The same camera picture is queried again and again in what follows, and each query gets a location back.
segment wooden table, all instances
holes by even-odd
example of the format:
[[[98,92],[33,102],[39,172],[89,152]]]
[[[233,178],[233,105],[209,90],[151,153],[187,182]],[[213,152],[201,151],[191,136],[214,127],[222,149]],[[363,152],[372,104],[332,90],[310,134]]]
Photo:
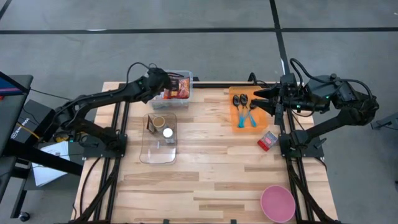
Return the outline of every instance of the wooden table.
[[[118,84],[106,82],[103,91]],[[166,166],[140,162],[142,117],[154,110],[141,102],[130,105],[128,147],[121,161],[112,223],[161,223],[165,218],[171,223],[230,223],[231,219],[238,223],[273,223],[261,211],[259,199],[270,185],[290,189],[285,159],[278,145],[268,152],[257,145],[262,134],[233,134],[228,105],[228,89],[196,88],[188,109],[166,110],[175,113],[178,122],[177,160]],[[113,111],[114,105],[99,108],[95,123],[111,126]],[[298,119],[304,128],[313,126],[312,117]],[[270,125],[264,132],[279,134],[279,127],[273,123],[269,116]],[[83,180],[94,160],[85,162],[75,201],[77,210]],[[84,208],[98,191],[103,160],[87,182]],[[309,191],[326,214],[337,219],[325,167],[313,158],[304,158],[303,163]],[[107,200],[105,195],[100,219],[105,217]],[[302,198],[300,204],[305,219]]]

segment white paper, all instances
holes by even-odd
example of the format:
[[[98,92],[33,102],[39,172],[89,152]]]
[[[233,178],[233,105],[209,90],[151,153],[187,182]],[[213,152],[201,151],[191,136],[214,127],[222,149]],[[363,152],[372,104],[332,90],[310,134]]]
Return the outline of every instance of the white paper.
[[[53,154],[55,156],[61,156],[62,159],[66,159],[70,161],[69,158],[69,150],[68,150],[68,142],[63,141],[57,144],[53,144],[51,146],[46,146],[41,149],[41,151]],[[33,173],[35,175],[36,186],[41,187],[65,174],[66,172],[62,172],[59,170],[43,167],[39,164],[32,163]]]

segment plastic lid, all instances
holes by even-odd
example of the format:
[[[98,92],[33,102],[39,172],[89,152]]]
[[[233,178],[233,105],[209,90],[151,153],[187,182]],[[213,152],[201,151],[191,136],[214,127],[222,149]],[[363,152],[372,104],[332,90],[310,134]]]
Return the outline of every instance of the plastic lid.
[[[169,138],[173,135],[173,130],[171,128],[166,128],[163,130],[163,136]]]

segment pink bowl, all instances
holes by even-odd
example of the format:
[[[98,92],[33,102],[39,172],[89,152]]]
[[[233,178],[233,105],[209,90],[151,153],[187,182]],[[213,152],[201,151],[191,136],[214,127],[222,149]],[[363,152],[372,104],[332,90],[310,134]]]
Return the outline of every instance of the pink bowl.
[[[293,195],[286,188],[278,185],[266,188],[260,202],[264,214],[277,223],[289,221],[296,210]]]

